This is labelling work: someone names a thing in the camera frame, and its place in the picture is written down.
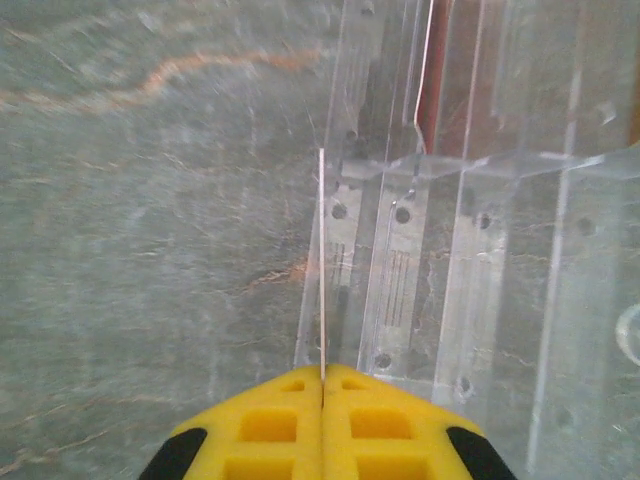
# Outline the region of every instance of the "black rubber corner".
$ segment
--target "black rubber corner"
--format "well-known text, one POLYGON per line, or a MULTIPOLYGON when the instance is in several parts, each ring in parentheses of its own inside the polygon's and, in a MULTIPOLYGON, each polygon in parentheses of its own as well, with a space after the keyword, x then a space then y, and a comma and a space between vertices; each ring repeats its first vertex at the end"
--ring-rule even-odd
POLYGON ((192 428, 164 442, 138 480, 182 480, 207 437, 204 428, 192 428))
POLYGON ((473 480, 516 480, 489 440, 466 428, 447 429, 449 440, 473 480))

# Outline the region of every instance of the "clear acrylic panel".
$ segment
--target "clear acrylic panel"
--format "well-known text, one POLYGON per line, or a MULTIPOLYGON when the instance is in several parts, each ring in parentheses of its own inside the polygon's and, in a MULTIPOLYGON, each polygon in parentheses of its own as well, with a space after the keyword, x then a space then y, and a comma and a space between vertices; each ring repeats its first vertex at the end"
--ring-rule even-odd
MULTIPOLYGON (((345 0, 330 360, 471 418, 519 478, 640 471, 639 13, 345 0)), ((297 365, 318 359, 317 282, 297 365)))

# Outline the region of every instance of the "gray marble surface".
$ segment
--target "gray marble surface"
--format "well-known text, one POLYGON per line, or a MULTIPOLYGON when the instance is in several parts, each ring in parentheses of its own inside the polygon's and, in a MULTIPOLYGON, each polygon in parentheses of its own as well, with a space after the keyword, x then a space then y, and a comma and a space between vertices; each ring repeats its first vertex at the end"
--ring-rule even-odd
POLYGON ((0 477, 133 478, 291 367, 339 3, 1 2, 0 477))

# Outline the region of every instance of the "thin metal wire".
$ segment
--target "thin metal wire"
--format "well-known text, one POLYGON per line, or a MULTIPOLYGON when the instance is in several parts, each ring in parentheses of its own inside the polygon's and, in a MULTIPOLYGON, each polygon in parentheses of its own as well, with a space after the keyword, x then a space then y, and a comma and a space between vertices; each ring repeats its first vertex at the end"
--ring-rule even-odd
POLYGON ((327 306, 325 296, 325 198, 324 198, 324 148, 318 152, 318 230, 320 240, 320 380, 324 386, 327 371, 327 306))

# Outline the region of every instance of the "orange marble vein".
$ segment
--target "orange marble vein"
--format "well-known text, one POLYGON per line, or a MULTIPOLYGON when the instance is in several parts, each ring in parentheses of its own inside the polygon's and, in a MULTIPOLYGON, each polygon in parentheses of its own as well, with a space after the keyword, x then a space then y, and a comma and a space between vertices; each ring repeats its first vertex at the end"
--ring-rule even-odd
POLYGON ((51 96, 43 92, 15 93, 0 90, 0 111, 15 111, 17 106, 28 105, 46 112, 100 114, 148 103, 162 92, 172 78, 207 66, 238 67, 263 64, 295 72, 317 61, 320 54, 320 50, 314 49, 294 51, 287 55, 252 51, 242 55, 192 54, 169 58, 160 63, 140 85, 131 90, 107 90, 70 97, 51 96))

